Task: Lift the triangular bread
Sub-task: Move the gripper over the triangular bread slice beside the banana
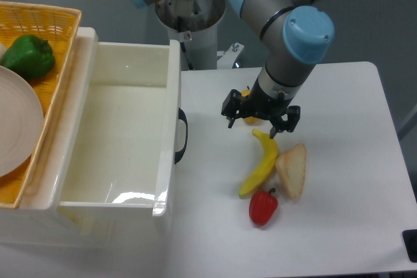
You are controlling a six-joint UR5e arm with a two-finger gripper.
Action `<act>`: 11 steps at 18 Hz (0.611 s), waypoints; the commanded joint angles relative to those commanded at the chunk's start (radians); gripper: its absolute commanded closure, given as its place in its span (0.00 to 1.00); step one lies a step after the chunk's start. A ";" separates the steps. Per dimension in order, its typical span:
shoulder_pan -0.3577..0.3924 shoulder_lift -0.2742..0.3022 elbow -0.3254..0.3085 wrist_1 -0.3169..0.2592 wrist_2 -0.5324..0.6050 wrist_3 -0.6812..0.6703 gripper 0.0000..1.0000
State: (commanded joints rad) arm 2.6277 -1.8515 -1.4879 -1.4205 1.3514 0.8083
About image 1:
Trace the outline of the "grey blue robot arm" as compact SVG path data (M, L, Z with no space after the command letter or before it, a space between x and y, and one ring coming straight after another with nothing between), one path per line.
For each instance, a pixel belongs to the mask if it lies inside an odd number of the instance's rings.
M316 1L131 0L138 8L154 6L192 70L216 66L216 28L230 5L270 54L249 95L232 90L223 102L222 115L230 124L248 117L267 120L271 136L295 129L300 108L292 100L334 39L334 24L314 7Z

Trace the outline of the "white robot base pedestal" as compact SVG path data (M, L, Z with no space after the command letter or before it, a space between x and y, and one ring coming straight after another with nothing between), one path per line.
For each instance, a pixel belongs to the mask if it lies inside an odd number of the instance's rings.
M225 0L159 0L155 12L168 38L180 42L189 69L217 68L218 25Z

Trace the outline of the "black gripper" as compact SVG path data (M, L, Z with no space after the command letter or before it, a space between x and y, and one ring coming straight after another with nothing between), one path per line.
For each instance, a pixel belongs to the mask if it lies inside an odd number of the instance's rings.
M271 129L269 137L276 134L294 132L300 120L300 106L290 105L294 95L292 90L282 85L273 84L267 94L260 86L258 80L253 87L239 92L232 89L223 101L221 115L228 121L228 128L232 128L237 119L258 118L270 119Z

